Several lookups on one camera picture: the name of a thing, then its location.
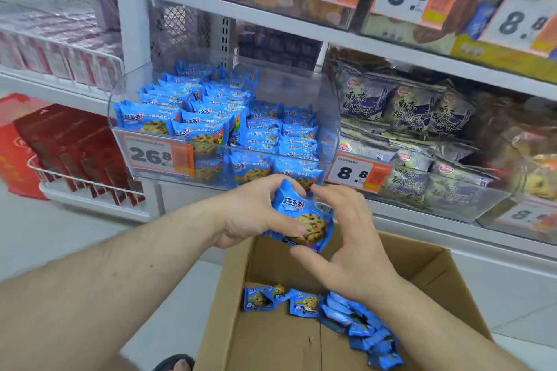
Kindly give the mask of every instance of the open cardboard box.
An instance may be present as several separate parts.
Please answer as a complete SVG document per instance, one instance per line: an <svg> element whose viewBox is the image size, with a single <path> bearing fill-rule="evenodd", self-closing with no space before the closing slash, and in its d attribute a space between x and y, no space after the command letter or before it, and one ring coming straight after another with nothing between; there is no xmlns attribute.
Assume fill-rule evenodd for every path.
<svg viewBox="0 0 557 371"><path fill-rule="evenodd" d="M491 332L448 249L380 232L400 276L435 302L491 339ZM323 256L342 246L338 227ZM275 311L243 312L243 288L282 283L287 288L326 294L327 290L289 255L289 246L269 237L250 239L229 250L225 259L196 371L339 371L371 370L366 354L352 350L348 337L317 319L289 315L289 302ZM400 371L421 370L400 349Z"/></svg>

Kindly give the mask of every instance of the floor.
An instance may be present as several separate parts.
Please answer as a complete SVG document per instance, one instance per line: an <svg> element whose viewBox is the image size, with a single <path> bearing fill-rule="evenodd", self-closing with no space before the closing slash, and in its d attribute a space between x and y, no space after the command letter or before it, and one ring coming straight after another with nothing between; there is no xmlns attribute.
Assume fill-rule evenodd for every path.
<svg viewBox="0 0 557 371"><path fill-rule="evenodd" d="M0 217L0 281L135 226L51 201L24 199L8 193L2 183ZM195 356L219 274L220 266L198 261L122 353L144 371L176 353ZM493 337L535 371L555 369L557 349L502 335Z"/></svg>

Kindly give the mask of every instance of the white shelf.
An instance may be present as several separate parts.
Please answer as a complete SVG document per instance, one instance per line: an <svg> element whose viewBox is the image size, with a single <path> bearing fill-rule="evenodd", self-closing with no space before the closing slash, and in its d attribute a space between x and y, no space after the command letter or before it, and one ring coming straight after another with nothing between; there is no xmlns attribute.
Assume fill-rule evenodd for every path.
<svg viewBox="0 0 557 371"><path fill-rule="evenodd" d="M424 68L456 75L458 77L474 79L476 81L502 86L520 93L537 95L550 100L557 100L557 86L522 77L509 72L485 68L432 53L411 49L386 41L364 37L351 32L329 28L299 19L273 14L249 6L239 5L225 0L163 0L191 8L200 9L217 15L255 23L302 37L318 41L327 41L349 49L363 51L373 55L408 62Z"/></svg>
<svg viewBox="0 0 557 371"><path fill-rule="evenodd" d="M135 220L143 223L149 221L149 213L147 213L145 209L145 201L132 207L130 200L126 199L122 205L117 206L112 196L108 193L102 194L94 199L91 197L91 192L88 188L72 192L64 179L58 179L49 183L41 182L39 184L39 189L45 194L46 198L52 199L52 201L58 201L63 204L85 208L122 219Z"/></svg>
<svg viewBox="0 0 557 371"><path fill-rule="evenodd" d="M91 113L106 115L108 111L109 95L103 90L52 75L0 65L0 88Z"/></svg>

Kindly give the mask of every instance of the white wire rack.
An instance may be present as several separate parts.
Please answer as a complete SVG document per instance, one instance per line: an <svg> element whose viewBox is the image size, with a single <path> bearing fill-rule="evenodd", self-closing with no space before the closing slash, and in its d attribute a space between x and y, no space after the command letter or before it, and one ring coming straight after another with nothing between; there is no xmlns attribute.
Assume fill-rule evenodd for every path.
<svg viewBox="0 0 557 371"><path fill-rule="evenodd" d="M45 170L40 167L37 156L30 158L27 165L41 180L39 189L48 199L123 219L149 221L147 203L142 192L125 190Z"/></svg>

